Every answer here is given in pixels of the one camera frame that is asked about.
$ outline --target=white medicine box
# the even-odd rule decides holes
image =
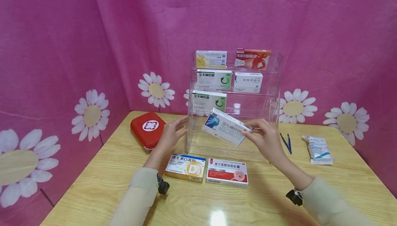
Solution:
[[[259,93],[263,75],[261,73],[236,72],[234,77],[234,92]]]

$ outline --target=plastic package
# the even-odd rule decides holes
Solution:
[[[324,138],[309,135],[302,135],[302,138],[308,143],[307,148],[310,153],[310,163],[315,165],[333,164],[331,153]]]

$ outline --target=yellow medicine box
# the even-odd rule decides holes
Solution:
[[[165,175],[202,183],[205,163],[205,158],[172,154]]]

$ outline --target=red first aid kit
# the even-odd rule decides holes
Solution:
[[[131,130],[139,143],[147,150],[153,150],[163,133],[165,122],[156,113],[146,113],[131,121]]]

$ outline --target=beige sleeve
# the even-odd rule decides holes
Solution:
[[[158,188],[156,169],[138,169],[109,225],[141,226],[153,205]]]
[[[373,226],[319,177],[302,192],[303,207],[322,226]]]

